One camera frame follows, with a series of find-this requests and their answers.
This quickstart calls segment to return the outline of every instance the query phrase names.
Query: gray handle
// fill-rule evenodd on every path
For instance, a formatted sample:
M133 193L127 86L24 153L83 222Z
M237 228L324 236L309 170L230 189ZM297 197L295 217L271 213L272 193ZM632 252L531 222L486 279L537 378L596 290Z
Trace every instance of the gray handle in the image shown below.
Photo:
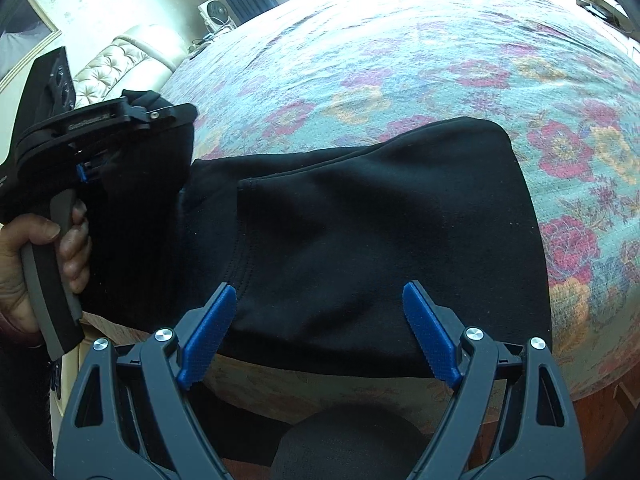
M37 204L32 212L60 225L60 235L63 236L73 225L71 215L75 203L75 190L67 189L49 202ZM62 275L55 244L35 246L27 243L21 249L21 256L31 306L49 357L56 361L84 339L79 322L82 308L78 297L71 292L68 280Z

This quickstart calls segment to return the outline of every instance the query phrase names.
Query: hand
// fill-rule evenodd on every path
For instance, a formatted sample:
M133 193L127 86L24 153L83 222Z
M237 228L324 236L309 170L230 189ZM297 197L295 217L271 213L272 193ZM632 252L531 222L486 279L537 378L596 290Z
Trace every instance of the hand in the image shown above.
M56 244L63 274L76 294L82 292L89 281L92 244L85 215L86 207L78 201L72 212L73 227ZM0 312L22 332L36 333L40 329L22 275L20 248L27 242L52 243L59 234L59 225L33 214L20 215L0 229Z

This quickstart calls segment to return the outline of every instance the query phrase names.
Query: white furniture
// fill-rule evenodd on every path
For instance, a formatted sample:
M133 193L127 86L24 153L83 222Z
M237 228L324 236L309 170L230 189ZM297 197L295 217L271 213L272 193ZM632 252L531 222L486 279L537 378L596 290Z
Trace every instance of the white furniture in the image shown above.
M76 108L120 97L124 89L159 91L187 54L187 44L170 28L136 25L74 77Z

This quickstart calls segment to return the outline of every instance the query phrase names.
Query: black sleeve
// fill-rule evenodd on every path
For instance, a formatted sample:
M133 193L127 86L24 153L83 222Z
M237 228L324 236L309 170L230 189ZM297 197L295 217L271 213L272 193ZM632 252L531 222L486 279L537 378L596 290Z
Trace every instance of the black sleeve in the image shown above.
M0 340L0 478L52 479L46 347Z

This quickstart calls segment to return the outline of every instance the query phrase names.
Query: finger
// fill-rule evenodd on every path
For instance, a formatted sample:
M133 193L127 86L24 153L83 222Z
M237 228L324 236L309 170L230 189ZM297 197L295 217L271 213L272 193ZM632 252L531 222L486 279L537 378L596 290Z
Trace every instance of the finger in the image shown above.
M89 283L89 267L83 267L80 271L80 275L70 282L69 286L74 294L80 294L86 287L87 283Z
M89 237L89 222L86 220L80 225L74 225L60 239L60 255L65 260L70 260L84 247Z
M80 272L89 262L91 255L91 237L87 238L86 244L80 249L76 255L62 266L65 276L70 280L75 280L80 276Z
M71 219L75 225L80 225L84 222L86 216L86 206L82 200L76 201L73 211L71 212Z
M0 254L17 254L27 242L49 244L58 236L60 226L34 214L20 215L0 229Z

